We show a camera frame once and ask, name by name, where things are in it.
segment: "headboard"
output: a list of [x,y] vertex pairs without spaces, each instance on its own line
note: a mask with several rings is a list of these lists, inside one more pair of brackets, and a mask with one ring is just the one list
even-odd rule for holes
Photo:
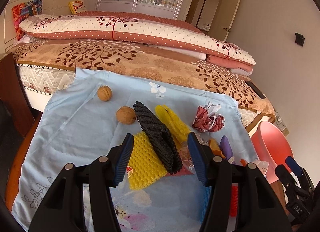
[[[12,7],[19,3],[26,2],[30,0],[9,0],[7,6],[5,7],[0,19],[0,34],[4,32],[4,44],[5,51],[9,50],[16,39],[16,31],[13,24]],[[42,3],[42,13],[50,15],[71,15],[68,3],[74,0],[43,0]]]

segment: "red brush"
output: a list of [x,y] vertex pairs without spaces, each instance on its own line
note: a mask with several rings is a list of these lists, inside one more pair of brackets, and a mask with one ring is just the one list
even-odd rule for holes
[[230,216],[236,217],[238,212],[238,185],[231,186]]

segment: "brown floral blanket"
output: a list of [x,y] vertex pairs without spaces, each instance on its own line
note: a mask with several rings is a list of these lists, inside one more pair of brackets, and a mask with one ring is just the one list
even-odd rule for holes
[[108,70],[232,96],[239,108],[274,117],[270,101],[260,99],[238,75],[194,57],[147,45],[94,39],[41,39],[13,47],[20,64],[75,70]]

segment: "purple object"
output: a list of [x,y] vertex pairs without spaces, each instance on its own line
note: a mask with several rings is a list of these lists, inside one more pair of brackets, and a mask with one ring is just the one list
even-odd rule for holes
[[233,152],[230,143],[225,135],[223,135],[221,138],[219,148],[222,150],[223,155],[226,157],[227,160],[233,157]]

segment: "light blue fabric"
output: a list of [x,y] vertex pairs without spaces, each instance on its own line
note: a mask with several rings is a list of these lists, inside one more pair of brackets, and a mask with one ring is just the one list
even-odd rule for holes
[[[108,102],[97,97],[102,85],[112,89]],[[241,158],[257,159],[237,114],[237,102],[230,96],[77,68],[74,82],[66,90],[57,91],[48,102],[22,165],[12,214],[26,230],[44,194],[66,163],[90,164],[99,156],[107,155],[111,147],[121,144],[127,133],[141,131],[137,121],[123,125],[116,120],[116,111],[121,106],[133,107],[137,100],[153,112],[156,105],[166,104],[189,126],[199,105],[206,105],[208,101],[220,104],[219,113],[225,117],[225,127],[216,133],[205,133],[203,138],[208,139],[210,135],[220,141],[226,135],[236,162]],[[91,231],[88,191],[85,186],[86,223]],[[120,212],[122,231],[196,232],[200,228],[203,193],[196,175],[163,177],[139,191],[129,189],[125,176],[119,187],[111,190],[114,205]]]

